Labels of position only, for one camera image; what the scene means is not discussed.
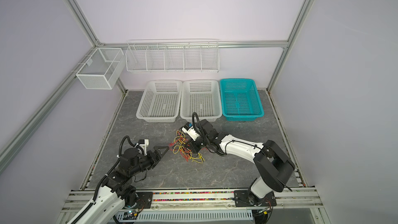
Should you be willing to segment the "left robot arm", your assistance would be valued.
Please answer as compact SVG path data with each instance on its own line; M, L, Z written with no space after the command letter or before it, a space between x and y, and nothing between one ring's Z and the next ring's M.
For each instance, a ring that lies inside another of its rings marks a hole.
M124 207L136 207L138 195L132 186L136 175L154 169L169 146L154 146L147 150L148 140L132 143L128 135L120 142L118 158L97 184L92 199L70 220L71 224L120 223L117 214Z

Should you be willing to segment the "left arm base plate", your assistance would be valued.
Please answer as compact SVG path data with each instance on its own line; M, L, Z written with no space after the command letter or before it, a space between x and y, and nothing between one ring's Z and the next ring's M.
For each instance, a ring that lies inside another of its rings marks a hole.
M143 192L135 192L127 196L125 199L125 207L126 209L138 208L138 209L147 209L151 208L151 203L153 199L153 192L151 191L143 191Z

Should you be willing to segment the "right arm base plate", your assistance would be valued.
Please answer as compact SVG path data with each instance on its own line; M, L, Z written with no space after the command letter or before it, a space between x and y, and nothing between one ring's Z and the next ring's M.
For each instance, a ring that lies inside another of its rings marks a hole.
M233 200L236 207L274 207L277 205L273 191L258 198L250 190L234 190Z

